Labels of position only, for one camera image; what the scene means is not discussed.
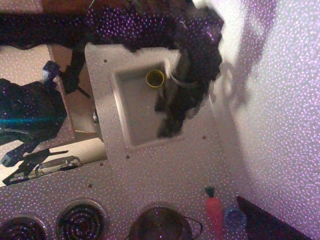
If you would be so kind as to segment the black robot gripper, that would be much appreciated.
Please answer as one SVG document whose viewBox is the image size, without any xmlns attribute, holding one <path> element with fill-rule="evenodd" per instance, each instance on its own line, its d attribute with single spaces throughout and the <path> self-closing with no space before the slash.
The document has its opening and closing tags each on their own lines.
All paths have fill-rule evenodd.
<svg viewBox="0 0 320 240">
<path fill-rule="evenodd" d="M 185 120 L 198 114 L 208 97 L 211 82 L 220 73 L 221 63 L 218 49 L 200 56 L 181 51 L 177 66 L 157 92 L 154 111 L 164 114 L 156 132 L 158 138 L 179 136 Z"/>
</svg>

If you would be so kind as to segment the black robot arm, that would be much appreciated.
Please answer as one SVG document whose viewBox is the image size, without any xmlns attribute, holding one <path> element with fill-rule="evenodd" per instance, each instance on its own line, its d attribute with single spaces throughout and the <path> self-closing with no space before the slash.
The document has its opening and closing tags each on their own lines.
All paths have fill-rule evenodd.
<svg viewBox="0 0 320 240">
<path fill-rule="evenodd" d="M 154 108 L 166 115 L 157 136 L 172 138 L 181 132 L 187 113 L 203 102 L 220 73 L 223 26 L 222 17 L 208 7 L 148 12 L 129 5 L 73 14 L 2 13 L 0 44 L 20 50 L 40 45 L 71 49 L 71 63 L 62 73 L 68 93 L 79 84 L 87 44 L 122 45 L 132 53 L 158 47 L 178 50 L 179 63 Z"/>
</svg>

